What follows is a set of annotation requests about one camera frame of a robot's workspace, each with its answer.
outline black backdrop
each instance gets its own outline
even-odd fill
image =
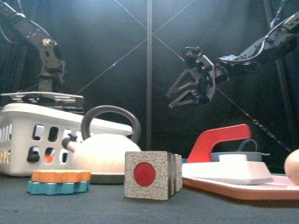
[[[16,1],[7,2],[19,10]],[[299,136],[298,47],[283,60],[284,75],[268,61],[252,74],[220,83],[210,104],[170,109],[166,97],[187,68],[183,48],[199,46],[211,60],[239,55],[267,34],[267,12],[276,12],[280,1],[31,0],[21,4],[27,17],[60,45],[68,70],[64,93],[84,96],[85,110],[107,104],[130,110],[143,126],[142,149],[188,157],[204,130],[246,123],[259,150],[271,153],[264,157],[270,169],[283,171],[288,152],[220,92],[294,150]],[[288,0],[282,18],[298,10],[298,1]],[[20,43],[7,27],[4,31]],[[16,92],[36,84],[39,55],[31,46],[0,41],[0,90]],[[103,118],[127,122],[113,115]],[[234,151],[238,145],[239,141],[222,143],[215,151]]]

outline red iron handle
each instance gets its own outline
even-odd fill
[[[218,143],[247,138],[251,138],[251,131],[246,124],[203,131],[192,146],[187,163],[211,162],[211,151]]]

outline gray table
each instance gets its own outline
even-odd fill
[[[299,223],[299,201],[243,201],[183,188],[168,201],[124,198],[123,185],[31,195],[28,178],[0,176],[0,223]]]

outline white laundry basket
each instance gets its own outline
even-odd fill
[[[69,133],[81,140],[83,115],[27,103],[12,103],[0,111],[0,172],[31,176],[33,170],[68,169],[71,153],[61,148]],[[91,133],[131,135],[132,127],[93,119]]]

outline toy block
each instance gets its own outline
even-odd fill
[[[178,156],[167,151],[126,153],[126,197],[168,200],[182,186]]]
[[[91,171],[83,170],[37,170],[32,172],[32,182],[77,183],[89,181]]]
[[[178,154],[175,154],[175,166],[176,166],[175,191],[179,192],[183,188],[183,157],[182,155]]]
[[[28,181],[27,192],[31,194],[73,194],[84,193],[89,189],[89,182],[80,181],[77,183],[40,183]]]

